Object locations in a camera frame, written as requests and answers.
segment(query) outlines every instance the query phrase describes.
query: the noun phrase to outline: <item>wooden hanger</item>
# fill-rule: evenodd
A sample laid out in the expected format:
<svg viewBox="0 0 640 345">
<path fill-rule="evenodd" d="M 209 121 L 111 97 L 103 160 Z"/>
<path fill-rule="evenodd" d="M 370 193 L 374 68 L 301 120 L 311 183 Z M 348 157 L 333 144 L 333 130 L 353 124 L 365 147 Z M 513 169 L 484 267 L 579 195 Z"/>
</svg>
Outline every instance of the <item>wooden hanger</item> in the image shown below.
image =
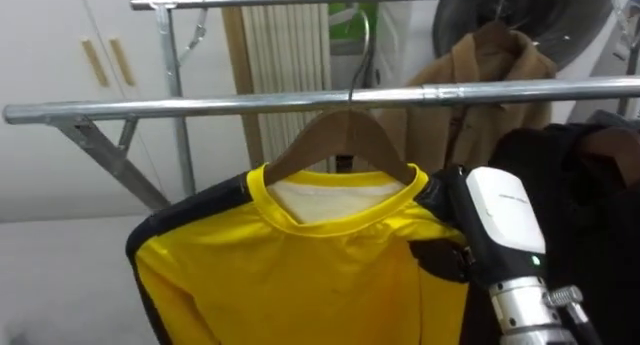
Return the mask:
<svg viewBox="0 0 640 345">
<path fill-rule="evenodd" d="M 603 129 L 582 139 L 578 150 L 612 158 L 627 188 L 640 181 L 640 134 L 621 128 Z"/>
<path fill-rule="evenodd" d="M 409 185 L 415 171 L 400 159 L 386 132 L 369 113 L 325 112 L 307 125 L 287 150 L 264 171 L 265 185 L 283 180 L 334 155 L 358 156 Z"/>
</svg>

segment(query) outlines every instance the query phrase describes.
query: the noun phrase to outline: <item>metal screw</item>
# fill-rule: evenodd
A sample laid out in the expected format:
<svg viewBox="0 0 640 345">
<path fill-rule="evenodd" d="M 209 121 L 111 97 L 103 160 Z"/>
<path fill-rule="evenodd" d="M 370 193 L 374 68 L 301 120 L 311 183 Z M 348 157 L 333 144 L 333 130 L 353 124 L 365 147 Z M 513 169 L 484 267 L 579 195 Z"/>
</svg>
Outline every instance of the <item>metal screw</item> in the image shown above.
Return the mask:
<svg viewBox="0 0 640 345">
<path fill-rule="evenodd" d="M 574 285 L 551 290 L 542 296 L 542 301 L 548 307 L 564 307 L 572 303 L 580 303 L 582 300 L 582 292 Z"/>
</svg>

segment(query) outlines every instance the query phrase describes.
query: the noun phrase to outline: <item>green object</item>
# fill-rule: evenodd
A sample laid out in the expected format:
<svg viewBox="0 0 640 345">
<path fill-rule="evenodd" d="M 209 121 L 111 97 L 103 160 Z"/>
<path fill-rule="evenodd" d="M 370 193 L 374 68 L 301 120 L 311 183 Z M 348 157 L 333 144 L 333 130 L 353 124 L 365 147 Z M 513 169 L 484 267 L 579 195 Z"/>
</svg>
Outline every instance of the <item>green object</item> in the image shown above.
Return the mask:
<svg viewBox="0 0 640 345">
<path fill-rule="evenodd" d="M 329 4 L 329 18 L 332 15 L 340 14 L 347 11 L 346 15 L 355 14 L 351 9 L 364 10 L 369 18 L 369 29 L 371 35 L 375 33 L 376 20 L 378 16 L 377 3 L 333 3 Z M 329 28 L 329 38 L 331 40 L 358 40 L 364 37 L 364 21 L 361 16 L 353 16 L 351 21 L 340 22 Z"/>
</svg>

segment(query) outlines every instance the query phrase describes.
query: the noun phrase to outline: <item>wooden handle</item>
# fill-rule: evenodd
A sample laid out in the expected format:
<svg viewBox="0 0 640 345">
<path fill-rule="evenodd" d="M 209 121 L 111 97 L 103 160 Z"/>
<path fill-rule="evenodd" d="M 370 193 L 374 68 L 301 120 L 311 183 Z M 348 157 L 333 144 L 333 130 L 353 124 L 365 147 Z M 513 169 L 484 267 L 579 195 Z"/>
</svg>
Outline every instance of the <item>wooden handle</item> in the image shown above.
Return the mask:
<svg viewBox="0 0 640 345">
<path fill-rule="evenodd" d="M 120 40 L 118 39 L 110 39 L 109 43 L 111 44 L 111 49 L 113 50 L 113 54 L 116 56 L 116 61 L 118 62 L 118 66 L 120 67 L 120 72 L 122 73 L 122 77 L 124 78 L 124 82 L 129 86 L 136 86 L 135 80 L 133 80 L 133 75 L 131 74 L 131 68 L 129 67 L 129 62 L 127 61 L 127 57 L 122 50 L 122 46 L 120 45 Z"/>
<path fill-rule="evenodd" d="M 98 84 L 100 84 L 100 86 L 102 87 L 109 87 L 109 79 L 107 79 L 107 74 L 105 74 L 104 68 L 102 68 L 100 58 L 98 58 L 98 53 L 93 47 L 91 40 L 82 40 L 82 48 L 84 49 L 84 53 L 89 59 L 89 63 L 91 64 L 93 72 L 96 75 L 96 79 L 98 79 Z"/>
</svg>

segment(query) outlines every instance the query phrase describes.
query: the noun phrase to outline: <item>yellow shirt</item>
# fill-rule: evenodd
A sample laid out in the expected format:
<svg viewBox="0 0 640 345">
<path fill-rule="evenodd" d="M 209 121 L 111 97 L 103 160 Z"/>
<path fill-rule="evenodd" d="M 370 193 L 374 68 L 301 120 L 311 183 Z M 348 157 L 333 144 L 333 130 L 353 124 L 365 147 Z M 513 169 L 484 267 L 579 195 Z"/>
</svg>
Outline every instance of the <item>yellow shirt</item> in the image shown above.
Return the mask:
<svg viewBox="0 0 640 345">
<path fill-rule="evenodd" d="M 313 223 L 276 200 L 264 167 L 150 216 L 127 255 L 160 343 L 458 344 L 467 287 L 421 270 L 407 240 L 462 238 L 413 201 L 428 181 L 414 168 L 382 202 Z M 286 182 L 340 192 L 392 179 L 303 171 Z"/>
</svg>

